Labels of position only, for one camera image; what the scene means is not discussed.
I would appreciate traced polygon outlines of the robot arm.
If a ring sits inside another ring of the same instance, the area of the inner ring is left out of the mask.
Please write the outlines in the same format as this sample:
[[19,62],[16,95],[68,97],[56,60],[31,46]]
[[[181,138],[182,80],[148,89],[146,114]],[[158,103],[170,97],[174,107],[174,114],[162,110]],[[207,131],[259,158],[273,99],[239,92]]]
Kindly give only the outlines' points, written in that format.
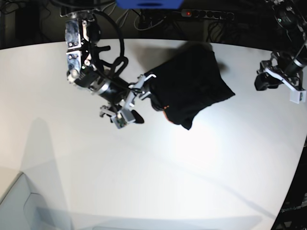
[[254,82],[257,91],[277,89],[284,84],[295,92],[304,92],[299,74],[307,66],[307,21],[293,0],[265,1],[278,25],[289,38],[291,49],[273,51],[269,60],[260,62]]
[[[110,46],[98,46],[101,29],[96,15],[103,16],[115,29],[119,39],[119,56],[113,63],[102,60],[101,52]],[[70,84],[86,89],[107,101],[100,107],[100,117],[108,116],[121,129],[128,124],[143,124],[142,116],[133,109],[135,98],[144,100],[152,95],[149,81],[153,73],[142,74],[136,82],[128,83],[120,74],[128,65],[125,45],[118,25],[104,12],[94,9],[69,9],[65,23],[67,80]]]

